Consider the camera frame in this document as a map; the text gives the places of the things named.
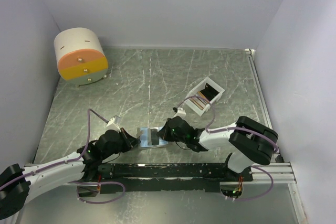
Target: yellow drawer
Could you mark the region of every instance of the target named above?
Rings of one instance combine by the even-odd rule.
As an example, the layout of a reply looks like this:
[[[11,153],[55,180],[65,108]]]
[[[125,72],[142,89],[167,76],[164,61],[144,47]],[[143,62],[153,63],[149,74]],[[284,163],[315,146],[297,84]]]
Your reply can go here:
[[[103,57],[98,60],[93,60],[70,68],[59,69],[58,71],[62,78],[67,81],[108,68],[109,64],[107,59]]]

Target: white box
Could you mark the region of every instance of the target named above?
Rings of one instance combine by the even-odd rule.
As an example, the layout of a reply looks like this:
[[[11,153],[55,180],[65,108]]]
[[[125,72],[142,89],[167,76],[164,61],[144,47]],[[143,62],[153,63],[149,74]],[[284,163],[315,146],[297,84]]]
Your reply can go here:
[[[221,97],[222,94],[224,93],[224,89],[219,86],[216,82],[214,82],[213,80],[211,80],[209,77],[206,77],[203,81],[201,81],[196,87],[194,87],[186,96],[187,97],[191,97],[193,95],[196,95],[198,91],[201,91],[205,88],[206,84],[209,84],[211,87],[213,87],[215,90],[218,91],[218,95],[215,96],[214,99],[212,99],[210,101],[211,104],[214,104],[215,102],[217,102]],[[200,109],[199,107],[197,107],[192,101],[190,101],[189,99],[186,100],[184,102],[186,105],[188,105],[193,111],[195,111],[199,116],[202,116],[204,112],[208,111],[210,108],[210,104],[207,104],[204,109]]]

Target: wall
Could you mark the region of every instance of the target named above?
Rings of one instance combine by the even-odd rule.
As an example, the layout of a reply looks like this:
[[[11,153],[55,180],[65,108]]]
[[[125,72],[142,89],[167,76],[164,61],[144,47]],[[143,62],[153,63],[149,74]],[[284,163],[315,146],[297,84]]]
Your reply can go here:
[[[42,0],[0,0],[0,170],[34,157],[58,73],[59,29]]]
[[[256,66],[310,223],[335,223],[336,0],[284,0]]]
[[[61,30],[104,45],[256,48],[282,0],[45,0]]]

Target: black cable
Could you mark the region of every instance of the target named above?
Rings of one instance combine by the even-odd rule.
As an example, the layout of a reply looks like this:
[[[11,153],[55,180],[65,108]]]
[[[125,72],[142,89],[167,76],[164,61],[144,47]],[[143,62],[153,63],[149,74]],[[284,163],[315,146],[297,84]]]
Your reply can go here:
[[[185,149],[185,148],[182,148],[180,147],[181,149],[185,150],[185,151],[190,151],[191,149]]]
[[[107,162],[105,162],[105,163],[101,163],[101,164],[102,164],[102,165],[103,165],[103,164],[107,164],[107,163],[109,163],[109,162],[111,162],[111,161],[116,160],[116,159],[120,156],[120,153],[121,153],[121,152],[119,152],[119,154],[118,154],[118,156],[117,156],[116,158],[111,159],[111,160],[109,160],[109,161],[107,161]]]

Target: marble surface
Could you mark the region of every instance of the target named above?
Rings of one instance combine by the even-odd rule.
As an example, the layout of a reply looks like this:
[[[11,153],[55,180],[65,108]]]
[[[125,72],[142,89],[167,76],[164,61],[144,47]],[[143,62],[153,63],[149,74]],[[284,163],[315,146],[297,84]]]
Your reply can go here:
[[[105,48],[108,77],[76,88],[59,81],[35,163],[61,158],[85,145],[87,109],[107,119],[122,117],[121,126],[136,135],[138,127],[163,126],[188,91],[210,77],[225,89],[216,104],[212,127],[235,122],[246,115],[265,123],[245,52],[242,50],[115,49]],[[211,111],[199,117],[187,106],[186,120],[204,127]],[[105,123],[91,116],[91,139],[104,133]],[[168,147],[122,153],[116,163],[206,163],[223,162],[234,151],[231,144],[203,153]]]

